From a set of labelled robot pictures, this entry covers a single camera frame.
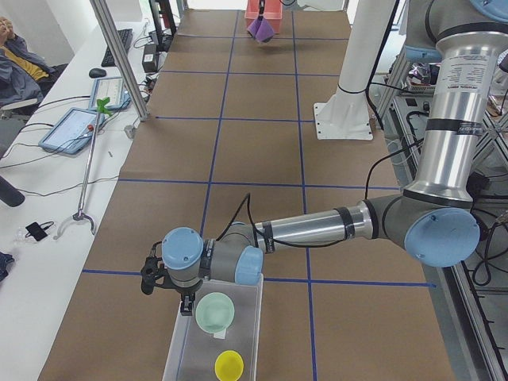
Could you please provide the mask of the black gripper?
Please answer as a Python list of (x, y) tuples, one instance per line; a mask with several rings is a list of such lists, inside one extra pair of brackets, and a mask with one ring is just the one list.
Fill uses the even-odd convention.
[(162, 288), (169, 290), (176, 290), (181, 295), (180, 313), (182, 316), (192, 316), (195, 301), (195, 292), (199, 290), (202, 285), (202, 280), (197, 279), (190, 282), (190, 286), (178, 286), (170, 277), (168, 269), (161, 263), (162, 258), (156, 256), (156, 251), (160, 242), (156, 242), (151, 247), (150, 253), (145, 260), (144, 266), (140, 270), (142, 277), (141, 291), (150, 295), (153, 293), (154, 288)]

